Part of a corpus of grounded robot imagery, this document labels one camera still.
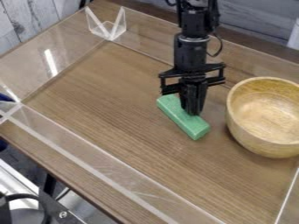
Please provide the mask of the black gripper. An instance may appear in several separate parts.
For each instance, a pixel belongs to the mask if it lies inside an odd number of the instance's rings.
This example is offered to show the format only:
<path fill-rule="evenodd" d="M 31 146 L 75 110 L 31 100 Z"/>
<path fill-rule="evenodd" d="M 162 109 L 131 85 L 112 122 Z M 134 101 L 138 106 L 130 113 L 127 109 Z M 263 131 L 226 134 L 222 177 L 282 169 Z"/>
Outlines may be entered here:
<path fill-rule="evenodd" d="M 199 115 L 203 110 L 209 86 L 223 84 L 226 81 L 223 62 L 207 63 L 210 37 L 187 38 L 181 33 L 174 36 L 174 67 L 159 73 L 162 94 L 179 93 L 182 108 L 190 116 Z M 187 81 L 203 79 L 197 91 L 194 85 L 182 83 L 166 84 L 170 78 L 182 77 Z"/>

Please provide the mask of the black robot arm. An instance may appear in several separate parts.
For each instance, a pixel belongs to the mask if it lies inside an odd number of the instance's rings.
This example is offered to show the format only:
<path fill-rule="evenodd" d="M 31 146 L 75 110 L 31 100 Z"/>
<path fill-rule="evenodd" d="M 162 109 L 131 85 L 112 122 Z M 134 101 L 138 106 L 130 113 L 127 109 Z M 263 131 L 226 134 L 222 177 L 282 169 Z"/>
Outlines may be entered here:
<path fill-rule="evenodd" d="M 182 31 L 174 36 L 174 67 L 159 74 L 162 94 L 178 93 L 182 109 L 198 116 L 209 87 L 226 82 L 226 64 L 207 62 L 207 56 L 217 57 L 223 49 L 217 34 L 219 4 L 218 0 L 175 0 L 173 5 L 177 6 Z"/>

